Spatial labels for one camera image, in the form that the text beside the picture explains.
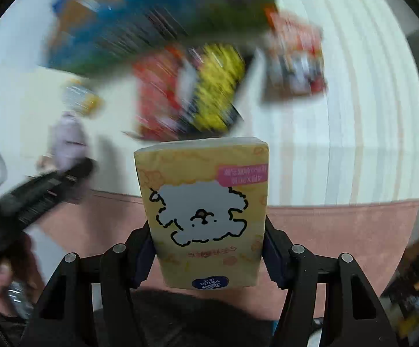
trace blue and green package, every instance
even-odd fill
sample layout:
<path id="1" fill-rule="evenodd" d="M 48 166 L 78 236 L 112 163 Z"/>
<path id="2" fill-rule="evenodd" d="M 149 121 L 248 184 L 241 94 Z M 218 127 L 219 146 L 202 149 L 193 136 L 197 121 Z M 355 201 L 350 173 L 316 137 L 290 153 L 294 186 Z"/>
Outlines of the blue and green package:
<path id="1" fill-rule="evenodd" d="M 172 43 L 198 44 L 268 28 L 275 0 L 115 0 L 70 32 L 48 67 L 92 75 Z"/>

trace striped tablecloth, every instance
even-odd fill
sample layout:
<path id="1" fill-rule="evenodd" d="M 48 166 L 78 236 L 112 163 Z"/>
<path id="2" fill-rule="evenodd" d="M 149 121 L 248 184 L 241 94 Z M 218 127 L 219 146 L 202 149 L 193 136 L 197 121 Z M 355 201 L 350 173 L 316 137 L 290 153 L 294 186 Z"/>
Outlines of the striped tablecloth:
<path id="1" fill-rule="evenodd" d="M 328 91 L 265 101 L 266 60 L 257 54 L 236 105 L 244 121 L 231 134 L 268 142 L 269 205 L 419 199 L 419 77 L 385 0 L 277 3 L 323 28 Z M 28 75 L 21 118 L 21 152 L 27 159 L 45 153 L 46 127 L 60 117 L 62 85 L 71 77 L 44 68 Z M 140 195 L 133 153 L 152 143 L 122 133 L 134 117 L 135 89 L 132 75 L 113 80 L 99 91 L 104 110 L 85 119 L 99 161 L 98 190 Z M 119 173 L 103 169 L 113 165 Z M 115 176 L 120 181 L 112 180 Z"/>

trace white table surface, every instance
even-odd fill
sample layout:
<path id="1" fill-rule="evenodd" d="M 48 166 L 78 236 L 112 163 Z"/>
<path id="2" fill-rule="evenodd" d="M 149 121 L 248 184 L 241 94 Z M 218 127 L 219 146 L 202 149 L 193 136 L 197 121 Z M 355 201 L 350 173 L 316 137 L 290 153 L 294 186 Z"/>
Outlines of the white table surface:
<path id="1" fill-rule="evenodd" d="M 0 151 L 5 190 L 34 173 L 48 126 L 63 109 L 69 75 L 38 68 L 55 24 L 53 0 L 16 0 L 0 19 Z M 328 92 L 262 102 L 265 61 L 258 56 L 232 134 L 270 147 L 270 205 L 335 205 L 419 198 L 419 77 L 408 43 L 385 0 L 277 0 L 319 24 Z M 121 133 L 134 116 L 135 82 L 104 86 L 105 109 L 85 121 L 94 182 L 103 191 L 140 195 L 132 153 L 150 143 Z"/>

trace white cartoon dog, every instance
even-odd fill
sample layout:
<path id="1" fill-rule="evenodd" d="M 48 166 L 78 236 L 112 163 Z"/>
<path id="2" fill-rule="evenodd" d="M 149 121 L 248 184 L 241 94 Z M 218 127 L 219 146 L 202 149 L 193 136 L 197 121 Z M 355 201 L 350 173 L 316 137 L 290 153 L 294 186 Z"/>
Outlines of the white cartoon dog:
<path id="1" fill-rule="evenodd" d="M 239 237 L 246 228 L 246 220 L 238 218 L 248 207 L 246 196 L 217 181 L 166 184 L 152 190 L 150 201 L 162 203 L 156 220 L 164 228 L 174 224 L 179 229 L 171 233 L 171 239 L 181 247 Z"/>

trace yellow and black package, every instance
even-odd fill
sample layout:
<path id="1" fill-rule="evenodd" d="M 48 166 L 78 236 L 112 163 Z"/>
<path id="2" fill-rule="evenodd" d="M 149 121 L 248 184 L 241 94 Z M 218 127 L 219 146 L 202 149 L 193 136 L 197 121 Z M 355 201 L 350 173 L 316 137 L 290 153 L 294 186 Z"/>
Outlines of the yellow and black package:
<path id="1" fill-rule="evenodd" d="M 192 98 L 183 108 L 179 130 L 186 138 L 220 136 L 240 117 L 233 100 L 253 56 L 242 56 L 229 44 L 188 49 L 196 71 Z"/>

